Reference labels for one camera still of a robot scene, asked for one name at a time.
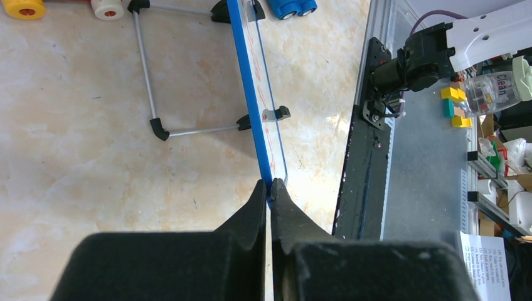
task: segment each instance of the blue cylinder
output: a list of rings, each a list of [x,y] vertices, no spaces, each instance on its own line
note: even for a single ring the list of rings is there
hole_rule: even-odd
[[[297,13],[298,16],[308,16],[317,9],[315,0],[298,0],[301,10]]]
[[[274,15],[281,20],[289,19],[301,13],[298,0],[269,0]]]

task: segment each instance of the white paper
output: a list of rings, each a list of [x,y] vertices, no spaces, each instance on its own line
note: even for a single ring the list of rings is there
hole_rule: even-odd
[[[510,300],[503,239],[460,233],[460,242],[465,267],[480,299]]]

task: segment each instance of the beige marble tabletop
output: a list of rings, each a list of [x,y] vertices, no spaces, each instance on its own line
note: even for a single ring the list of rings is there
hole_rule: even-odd
[[[261,32],[276,104],[292,113],[280,124],[288,189],[330,231],[369,0],[318,5],[287,21],[267,11]],[[38,21],[0,13],[0,300],[49,298],[91,233],[213,230],[260,177],[250,131],[154,137],[129,13],[105,22],[87,3],[46,6]],[[165,127],[247,113],[229,25],[157,9],[141,21]]]

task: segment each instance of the teal block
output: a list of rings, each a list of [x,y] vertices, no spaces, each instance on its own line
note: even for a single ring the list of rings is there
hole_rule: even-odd
[[[444,115],[449,119],[454,117],[454,105],[450,99],[444,99]]]

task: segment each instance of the green object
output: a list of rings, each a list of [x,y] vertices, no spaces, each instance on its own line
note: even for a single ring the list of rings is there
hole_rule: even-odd
[[[454,117],[454,105],[450,99],[444,99],[444,115],[449,119]]]
[[[492,141],[491,142],[491,146],[493,147],[493,150],[495,151],[495,156],[492,156],[492,157],[486,157],[486,160],[493,166],[495,167],[495,170],[500,170],[500,167],[501,167],[501,158],[499,158],[499,153],[497,152],[497,147],[495,146],[495,142]]]

